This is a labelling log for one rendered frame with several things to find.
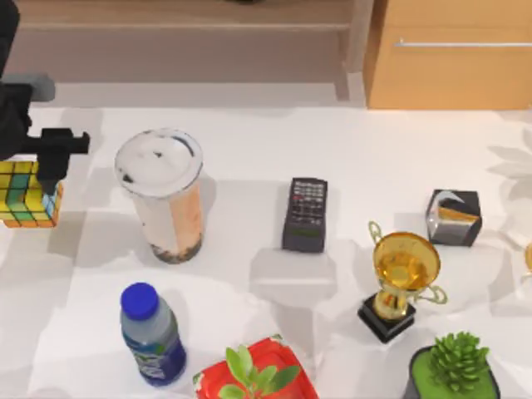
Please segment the colourful puzzle cube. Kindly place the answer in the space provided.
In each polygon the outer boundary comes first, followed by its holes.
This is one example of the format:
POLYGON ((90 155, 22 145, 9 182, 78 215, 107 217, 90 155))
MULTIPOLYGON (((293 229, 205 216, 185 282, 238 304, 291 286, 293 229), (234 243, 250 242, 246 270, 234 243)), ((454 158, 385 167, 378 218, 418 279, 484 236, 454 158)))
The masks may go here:
POLYGON ((47 194, 37 180, 36 161, 0 161, 0 221, 10 229, 54 228, 61 208, 62 182, 47 194))

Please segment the pale grey rounded box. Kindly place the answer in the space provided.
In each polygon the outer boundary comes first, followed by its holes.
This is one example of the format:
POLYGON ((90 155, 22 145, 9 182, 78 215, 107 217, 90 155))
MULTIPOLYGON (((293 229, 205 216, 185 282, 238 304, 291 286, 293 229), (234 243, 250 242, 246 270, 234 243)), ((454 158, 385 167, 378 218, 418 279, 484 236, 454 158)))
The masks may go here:
POLYGON ((2 82, 11 85, 26 85, 32 89, 31 101, 49 102, 56 96, 55 82, 47 74, 9 74, 2 82))

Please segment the milk tea cup with lid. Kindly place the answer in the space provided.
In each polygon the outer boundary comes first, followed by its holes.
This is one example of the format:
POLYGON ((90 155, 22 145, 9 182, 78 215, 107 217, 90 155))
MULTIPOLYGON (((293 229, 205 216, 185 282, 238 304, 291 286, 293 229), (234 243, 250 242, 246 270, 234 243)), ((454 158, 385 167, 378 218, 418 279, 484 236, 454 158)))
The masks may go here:
POLYGON ((199 143, 175 128, 142 131, 116 153, 116 177, 133 200, 153 254, 165 263, 186 262, 200 250, 203 165, 199 143))

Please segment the wooden open shelf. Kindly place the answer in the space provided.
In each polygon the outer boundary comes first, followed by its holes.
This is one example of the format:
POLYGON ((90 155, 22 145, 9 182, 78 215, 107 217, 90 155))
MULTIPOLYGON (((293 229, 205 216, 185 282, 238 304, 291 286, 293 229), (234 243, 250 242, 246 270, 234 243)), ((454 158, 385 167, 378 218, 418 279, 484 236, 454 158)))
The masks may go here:
POLYGON ((9 72, 63 84, 329 84, 347 99, 373 0, 15 0, 9 72))

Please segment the blue capped bottle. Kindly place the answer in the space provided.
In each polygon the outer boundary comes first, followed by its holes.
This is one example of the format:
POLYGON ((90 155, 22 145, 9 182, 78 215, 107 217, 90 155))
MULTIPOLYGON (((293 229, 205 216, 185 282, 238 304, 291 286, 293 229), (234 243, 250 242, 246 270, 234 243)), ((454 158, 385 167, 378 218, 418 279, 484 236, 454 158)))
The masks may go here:
POLYGON ((155 288, 139 282, 121 294, 121 334, 141 376, 152 386, 166 386, 178 379, 187 354, 177 319, 155 288))

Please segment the black calculator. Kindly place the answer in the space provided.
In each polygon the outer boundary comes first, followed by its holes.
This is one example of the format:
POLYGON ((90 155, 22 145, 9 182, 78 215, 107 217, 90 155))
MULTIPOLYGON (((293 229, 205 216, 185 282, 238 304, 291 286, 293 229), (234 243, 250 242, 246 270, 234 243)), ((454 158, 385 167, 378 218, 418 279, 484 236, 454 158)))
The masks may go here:
POLYGON ((327 199, 326 180, 292 178, 283 224, 282 249, 306 254, 323 252, 327 199))

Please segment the red pot with green plant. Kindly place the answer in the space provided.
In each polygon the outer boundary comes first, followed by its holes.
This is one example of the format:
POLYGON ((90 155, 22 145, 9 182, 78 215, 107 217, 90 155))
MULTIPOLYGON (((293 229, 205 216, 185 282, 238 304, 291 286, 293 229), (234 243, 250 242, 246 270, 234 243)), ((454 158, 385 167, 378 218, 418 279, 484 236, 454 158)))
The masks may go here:
POLYGON ((198 372, 193 383, 196 399, 319 399, 278 334, 248 347, 228 347, 225 359, 198 372))

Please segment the gold trophy with black base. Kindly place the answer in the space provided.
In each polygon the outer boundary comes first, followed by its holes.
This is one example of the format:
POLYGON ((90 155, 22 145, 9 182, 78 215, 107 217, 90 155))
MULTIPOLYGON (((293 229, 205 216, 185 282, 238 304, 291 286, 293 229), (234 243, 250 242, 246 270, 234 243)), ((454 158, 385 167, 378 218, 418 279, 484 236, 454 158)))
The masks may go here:
POLYGON ((445 304, 448 296, 434 284, 441 259, 427 239, 410 232, 383 234, 375 221, 368 229, 379 290, 362 302, 357 314, 380 342, 388 343, 414 323, 414 302, 445 304))

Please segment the black cube box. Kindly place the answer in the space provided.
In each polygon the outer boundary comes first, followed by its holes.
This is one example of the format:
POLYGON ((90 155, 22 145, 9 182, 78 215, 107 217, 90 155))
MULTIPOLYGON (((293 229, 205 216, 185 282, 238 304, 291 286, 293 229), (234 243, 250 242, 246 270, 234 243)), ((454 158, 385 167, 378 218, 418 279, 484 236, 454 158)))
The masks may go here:
POLYGON ((432 244, 471 247, 483 224, 479 195, 470 190, 434 190, 425 220, 432 244))

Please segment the wooden drawer front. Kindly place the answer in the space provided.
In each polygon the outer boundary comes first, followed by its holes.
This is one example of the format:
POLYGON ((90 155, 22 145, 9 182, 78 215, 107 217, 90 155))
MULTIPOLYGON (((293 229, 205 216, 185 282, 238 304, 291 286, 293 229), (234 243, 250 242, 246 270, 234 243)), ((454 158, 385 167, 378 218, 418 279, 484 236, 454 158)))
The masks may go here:
POLYGON ((389 27, 367 104, 398 110, 519 110, 532 106, 532 48, 405 48, 407 42, 532 42, 527 28, 389 27))

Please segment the wooden cupboard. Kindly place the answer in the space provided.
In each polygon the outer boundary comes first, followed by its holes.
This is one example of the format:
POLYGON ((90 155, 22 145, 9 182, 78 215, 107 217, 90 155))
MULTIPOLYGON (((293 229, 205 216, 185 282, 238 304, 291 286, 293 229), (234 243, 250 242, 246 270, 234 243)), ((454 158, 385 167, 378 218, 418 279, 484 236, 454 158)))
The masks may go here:
POLYGON ((377 50, 389 27, 527 28, 532 31, 532 0, 375 0, 363 64, 367 97, 377 50))

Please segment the black pot with green succulent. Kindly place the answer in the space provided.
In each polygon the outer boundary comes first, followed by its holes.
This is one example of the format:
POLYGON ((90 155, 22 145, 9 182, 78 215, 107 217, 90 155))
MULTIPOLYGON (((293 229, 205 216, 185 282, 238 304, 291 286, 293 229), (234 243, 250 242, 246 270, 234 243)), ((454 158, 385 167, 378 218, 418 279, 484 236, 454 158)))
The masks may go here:
POLYGON ((402 399, 502 399, 489 353, 470 332, 437 337, 412 355, 402 399))

